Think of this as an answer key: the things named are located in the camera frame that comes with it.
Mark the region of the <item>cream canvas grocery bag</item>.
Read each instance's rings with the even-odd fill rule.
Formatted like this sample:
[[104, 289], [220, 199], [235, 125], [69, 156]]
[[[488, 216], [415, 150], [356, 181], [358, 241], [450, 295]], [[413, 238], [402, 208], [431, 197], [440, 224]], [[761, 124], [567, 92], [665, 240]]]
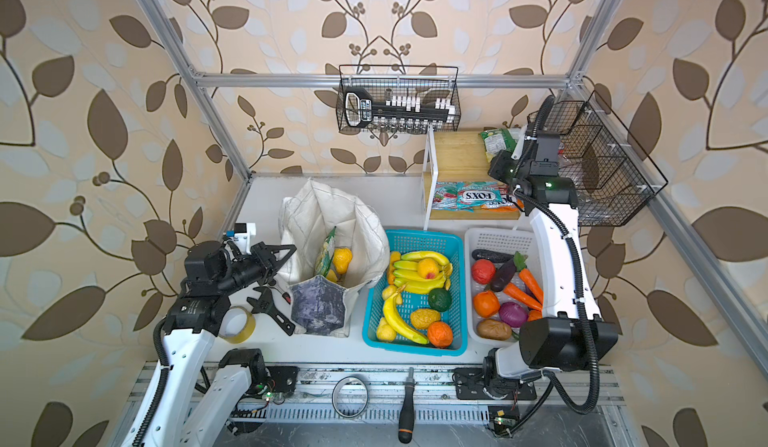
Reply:
[[283, 199], [281, 242], [296, 247], [278, 272], [291, 296], [299, 334], [346, 337], [355, 303], [389, 262], [390, 246], [377, 214], [360, 198], [308, 180]]

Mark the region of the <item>green snack bag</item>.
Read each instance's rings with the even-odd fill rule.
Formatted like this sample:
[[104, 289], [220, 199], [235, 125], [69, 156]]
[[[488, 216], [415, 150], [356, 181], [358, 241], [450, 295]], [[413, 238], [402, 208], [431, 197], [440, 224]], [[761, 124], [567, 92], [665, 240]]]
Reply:
[[516, 129], [498, 128], [481, 132], [480, 138], [485, 149], [486, 160], [491, 162], [499, 152], [515, 150], [518, 134]]
[[336, 227], [333, 227], [324, 238], [320, 252], [315, 262], [315, 274], [326, 276], [332, 267], [332, 257], [335, 247]]

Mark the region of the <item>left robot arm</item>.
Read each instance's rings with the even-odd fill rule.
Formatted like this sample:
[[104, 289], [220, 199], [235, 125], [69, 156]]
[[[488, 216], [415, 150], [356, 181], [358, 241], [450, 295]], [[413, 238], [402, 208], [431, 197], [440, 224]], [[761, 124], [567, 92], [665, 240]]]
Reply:
[[125, 446], [211, 446], [244, 398], [270, 402], [278, 382], [258, 348], [225, 353], [209, 385], [198, 379], [231, 309], [231, 295], [247, 288], [248, 319], [264, 313], [287, 334], [294, 324], [280, 312], [271, 289], [296, 251], [293, 244], [258, 242], [242, 252], [234, 241], [206, 241], [190, 248], [182, 292], [153, 329], [158, 362]]

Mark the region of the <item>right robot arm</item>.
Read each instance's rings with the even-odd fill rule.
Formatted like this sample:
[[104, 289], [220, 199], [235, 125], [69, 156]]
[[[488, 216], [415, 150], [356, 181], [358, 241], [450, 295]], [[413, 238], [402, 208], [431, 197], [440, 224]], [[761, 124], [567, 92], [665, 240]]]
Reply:
[[546, 130], [555, 105], [547, 97], [514, 152], [498, 153], [490, 175], [504, 182], [530, 220], [541, 263], [540, 318], [523, 324], [519, 340], [491, 352], [494, 377], [548, 379], [567, 407], [586, 415], [599, 399], [600, 359], [616, 344], [617, 327], [604, 321], [586, 278], [578, 244], [579, 199], [572, 179], [559, 173], [561, 137]]

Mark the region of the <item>yellow pear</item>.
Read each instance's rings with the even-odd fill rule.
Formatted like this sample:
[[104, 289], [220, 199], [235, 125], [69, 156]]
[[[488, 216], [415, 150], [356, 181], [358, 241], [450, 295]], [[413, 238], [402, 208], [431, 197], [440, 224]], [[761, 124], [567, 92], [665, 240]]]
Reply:
[[346, 274], [352, 259], [353, 253], [350, 248], [336, 248], [332, 257], [332, 265], [336, 274], [340, 276]]

